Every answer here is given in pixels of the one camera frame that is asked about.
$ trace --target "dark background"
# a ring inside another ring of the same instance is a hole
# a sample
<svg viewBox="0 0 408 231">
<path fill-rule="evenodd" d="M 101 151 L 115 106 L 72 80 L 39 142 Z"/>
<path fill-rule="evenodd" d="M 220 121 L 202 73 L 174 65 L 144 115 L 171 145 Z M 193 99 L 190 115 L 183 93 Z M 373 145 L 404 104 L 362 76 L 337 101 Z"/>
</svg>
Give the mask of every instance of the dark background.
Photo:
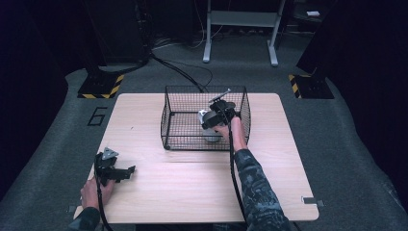
<svg viewBox="0 0 408 231">
<path fill-rule="evenodd" d="M 157 26 L 155 30 L 174 32 L 170 35 L 185 42 L 201 30 L 193 18 L 192 1 L 176 1 L 175 5 L 171 1 L 158 2 L 152 1 L 156 5 L 147 8 Z M 200 13 L 205 15 L 206 4 L 197 2 Z M 249 6 L 270 6 L 269 1 L 260 2 Z M 327 77 L 339 88 L 361 140 L 390 176 L 407 209 L 408 25 L 404 6 L 403 1 L 339 1 L 298 66 L 307 72 L 327 66 L 323 57 L 336 45 L 335 61 L 329 64 Z M 128 20 L 135 23 L 133 17 Z M 3 196 L 64 103 L 64 76 L 84 68 L 86 62 L 105 65 L 109 53 L 101 47 L 92 17 L 80 0 L 3 2 L 0 35 Z"/>
</svg>

